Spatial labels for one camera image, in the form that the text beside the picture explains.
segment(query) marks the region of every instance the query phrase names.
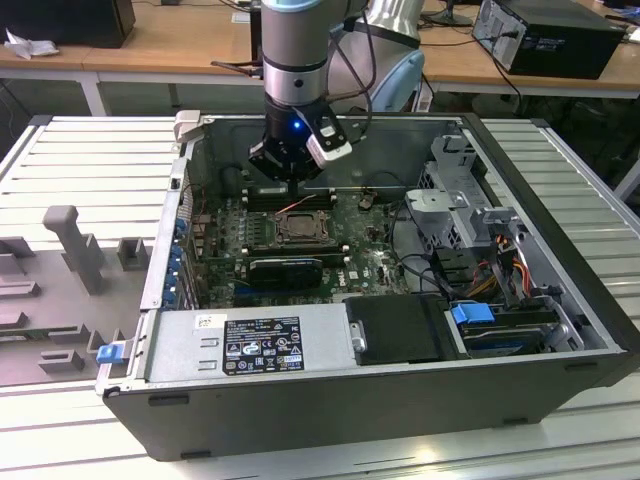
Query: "black cable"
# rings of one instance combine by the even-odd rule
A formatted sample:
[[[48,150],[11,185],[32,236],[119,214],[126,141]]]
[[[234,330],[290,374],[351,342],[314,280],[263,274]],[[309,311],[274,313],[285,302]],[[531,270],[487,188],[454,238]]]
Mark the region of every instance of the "black cable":
[[[358,75],[358,72],[356,72],[356,69],[353,67],[353,64],[349,61],[349,59],[347,58],[347,55],[344,53],[344,50],[340,46],[340,42],[336,40],[333,36],[330,36],[329,38],[331,39],[333,46],[338,52],[338,55],[340,55],[340,58],[342,58],[342,61],[345,63],[345,65],[349,69],[349,72],[351,73],[356,83],[358,84],[358,87],[360,87],[360,89],[363,91],[364,98],[367,102],[367,120],[365,122],[364,127],[362,128],[362,131],[360,132],[360,139],[362,139],[367,134],[367,130],[369,130],[369,127],[371,126],[371,122],[373,121],[373,101],[371,100],[371,94],[369,93],[369,89],[367,89],[364,86],[364,83],[362,82],[362,79]]]
[[[474,43],[477,40],[474,38],[473,40],[467,40],[466,42],[460,43],[421,43],[420,45],[423,47],[459,47],[460,45],[468,45],[469,43]]]
[[[360,88],[360,90],[356,90],[354,92],[340,93],[340,94],[336,94],[336,95],[329,95],[327,97],[327,101],[329,103],[337,102],[339,100],[348,100],[350,98],[358,97],[358,96],[364,94],[365,91],[368,92],[369,90],[371,90],[371,88],[373,88],[373,86],[376,84],[376,81],[378,80],[378,63],[377,63],[377,60],[376,60],[375,48],[373,46],[373,35],[371,34],[371,26],[369,25],[369,21],[367,20],[367,15],[364,12],[364,10],[362,11],[362,21],[364,22],[365,28],[367,30],[367,42],[369,43],[369,55],[370,55],[370,58],[371,58],[371,81],[366,86],[363,85],[364,88]],[[353,71],[355,71],[355,69],[353,68],[353,65],[351,65],[351,68],[349,68],[350,71],[351,71],[351,69],[353,69]]]
[[[431,92],[431,101],[433,102],[436,98],[436,92],[433,91],[433,88],[431,88],[431,84],[429,83],[429,79],[427,78],[427,76],[424,74],[424,72],[422,72],[422,80],[424,80],[424,83],[427,84],[427,88],[429,89],[429,91]]]
[[[390,177],[393,177],[395,180],[397,180],[400,183],[400,185],[402,185],[404,188],[406,188],[407,190],[409,189],[409,186],[391,170],[376,170],[375,172],[371,173],[367,178],[363,180],[362,188],[371,187],[372,186],[370,185],[371,180],[373,180],[378,175],[389,175]]]
[[[2,87],[2,89],[7,92],[7,94],[11,97],[11,99],[16,103],[16,105],[18,105],[18,107],[20,107],[20,110],[22,110],[22,112],[29,118],[31,118],[33,116],[33,114],[27,110],[27,107],[24,106],[24,104],[18,100],[18,97],[16,97],[13,92],[9,89],[9,87],[7,86],[7,84],[5,83],[4,79],[0,79],[0,87]]]
[[[224,68],[226,70],[231,70],[232,72],[238,72],[241,73],[243,75],[246,75],[247,77],[251,77],[253,78],[254,72],[252,70],[246,69],[246,68],[242,68],[243,65],[246,66],[259,66],[260,63],[258,62],[240,62],[240,63],[227,63],[227,62],[219,62],[217,60],[213,60],[211,62],[211,66],[212,67],[220,67],[220,68]]]
[[[395,246],[394,246],[394,235],[395,235],[396,223],[398,221],[398,216],[399,216],[400,210],[402,209],[403,206],[407,207],[407,210],[409,211],[409,215],[411,216],[411,220],[416,225],[416,228],[418,228],[418,231],[420,231],[420,233],[422,233],[422,231],[420,230],[420,227],[418,226],[418,224],[416,223],[415,219],[413,218],[413,214],[411,213],[411,209],[409,208],[409,206],[406,204],[406,202],[400,201],[400,204],[398,205],[398,207],[396,209],[396,213],[393,216],[393,220],[391,221],[391,227],[389,228],[389,250],[391,250],[391,255],[394,258],[394,260],[396,260],[396,262],[399,262],[407,272],[414,274],[418,278],[424,280],[425,282],[430,283],[431,285],[433,285],[434,287],[437,287],[438,289],[444,290],[452,298],[458,298],[458,299],[465,299],[466,300],[467,297],[464,294],[462,294],[460,292],[457,292],[453,287],[451,287],[451,285],[449,285],[447,283],[447,281],[444,278],[442,278],[437,273],[434,273],[434,278],[427,277],[423,273],[420,273],[417,270],[415,270],[414,268],[408,266],[406,263],[404,263],[398,257],[398,253],[396,252],[396,249],[395,249]]]
[[[152,7],[175,7],[175,6],[185,6],[185,7],[229,7],[234,10],[238,10],[239,12],[249,13],[249,10],[238,5],[234,5],[232,3],[227,3],[226,0],[219,0],[220,3],[210,3],[201,5],[198,3],[180,3],[178,5],[159,5],[157,3],[149,2],[147,0],[135,0],[131,3],[146,3],[147,5],[151,5]]]
[[[505,82],[509,84],[509,86],[513,89],[513,91],[516,92],[516,94],[518,95],[518,105],[516,107],[516,115],[517,115],[518,112],[520,111],[520,107],[522,106],[522,94],[520,93],[520,90],[518,90],[516,86],[513,83],[511,83],[511,80],[509,80],[507,76],[502,72],[502,67],[496,60],[496,56],[495,56],[495,49],[496,49],[496,45],[498,44],[498,40],[502,37],[511,37],[511,35],[512,33],[503,33],[493,41],[493,45],[491,46],[491,59],[493,60],[493,64],[496,66],[496,70],[498,70],[498,73],[500,74],[500,76],[504,79]]]

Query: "blue tab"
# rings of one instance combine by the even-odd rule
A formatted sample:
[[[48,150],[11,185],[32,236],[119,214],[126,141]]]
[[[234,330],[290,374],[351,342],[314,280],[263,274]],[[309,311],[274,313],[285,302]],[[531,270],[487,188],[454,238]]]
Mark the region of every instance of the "blue tab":
[[[492,323],[496,321],[491,307],[486,303],[460,303],[451,309],[456,324]]]
[[[170,255],[172,257],[176,257],[176,258],[180,258],[182,257],[182,247],[178,246],[178,245],[171,245],[171,253]]]
[[[165,290],[162,292],[162,300],[169,305],[173,305],[173,302],[176,301],[176,294],[171,290]]]
[[[181,266],[180,260],[177,258],[169,258],[169,272],[177,272]]]
[[[175,275],[167,275],[166,277],[164,277],[164,284],[168,285],[169,287],[175,287],[177,283],[178,277]]]
[[[124,345],[103,345],[98,349],[98,355],[96,361],[99,364],[103,363],[124,363]]]
[[[184,219],[182,219],[182,218],[177,218],[176,219],[176,229],[180,233],[186,232],[187,231],[187,222],[185,222]]]

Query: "warning label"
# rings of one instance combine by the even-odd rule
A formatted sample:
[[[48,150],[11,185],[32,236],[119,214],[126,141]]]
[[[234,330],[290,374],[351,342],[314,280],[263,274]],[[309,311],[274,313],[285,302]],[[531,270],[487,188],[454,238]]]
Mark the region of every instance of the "warning label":
[[[227,375],[304,370],[300,318],[225,322],[222,370]]]

